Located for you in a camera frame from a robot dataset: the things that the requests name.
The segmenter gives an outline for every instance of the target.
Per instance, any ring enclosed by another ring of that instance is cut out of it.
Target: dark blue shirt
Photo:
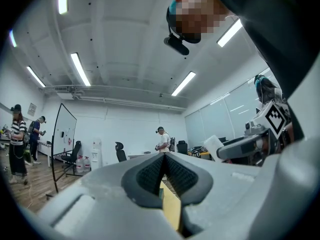
[[[37,129],[38,131],[40,130],[40,122],[38,120],[34,121],[33,129]],[[38,138],[39,138],[39,133],[32,130],[32,133],[30,134],[30,140],[37,141]]]

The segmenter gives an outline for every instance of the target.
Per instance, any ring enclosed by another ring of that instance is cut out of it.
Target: glass wall
[[[261,74],[279,86],[269,68]],[[188,147],[201,146],[212,135],[225,137],[227,140],[244,135],[245,125],[257,114],[259,103],[252,78],[227,95],[186,116]]]

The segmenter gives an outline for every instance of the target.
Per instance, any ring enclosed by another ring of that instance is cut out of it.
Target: whiteboard frame
[[[60,109],[61,109],[62,106],[63,106],[63,107],[65,108],[65,110],[68,111],[68,113],[75,119],[75,125],[74,125],[74,131],[73,131],[73,139],[72,139],[72,149],[54,154],[55,132],[56,132],[57,121],[58,121]],[[71,152],[71,151],[74,150],[76,126],[77,126],[77,119],[74,117],[73,114],[71,114],[71,112],[66,108],[66,106],[65,106],[63,103],[61,103],[61,104],[60,104],[60,107],[59,107],[59,110],[58,110],[58,114],[56,115],[55,124],[54,124],[54,130],[53,130],[53,135],[52,135],[52,142],[51,142],[51,143],[52,143],[52,144],[51,144],[51,156],[52,156],[52,157],[53,157],[53,156],[61,155],[61,154],[63,154],[63,153],[68,153],[68,152]]]

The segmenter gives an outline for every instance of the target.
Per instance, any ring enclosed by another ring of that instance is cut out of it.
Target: man
[[[242,26],[289,98],[315,61],[320,49],[317,24],[306,23],[316,0],[174,0],[167,22],[183,40],[198,43],[227,16]],[[294,139],[303,138],[293,114]]]
[[[43,124],[43,123],[47,123],[46,118],[44,116],[41,116],[39,119],[34,121],[34,124],[33,124],[33,130],[30,134],[30,140],[29,140],[30,154],[32,155],[33,163],[25,162],[30,166],[33,166],[33,164],[41,164],[41,162],[37,161],[36,153],[37,153],[39,135],[41,136],[44,135],[44,133],[40,131],[40,124]]]
[[[161,135],[160,143],[155,146],[155,150],[159,152],[169,152],[170,146],[170,136],[166,133],[163,127],[158,127],[158,130],[155,133],[159,133]]]

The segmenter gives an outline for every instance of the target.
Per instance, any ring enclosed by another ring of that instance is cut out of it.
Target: black skirt
[[[24,177],[27,175],[27,169],[24,160],[24,146],[13,145],[9,146],[9,162],[11,174]]]

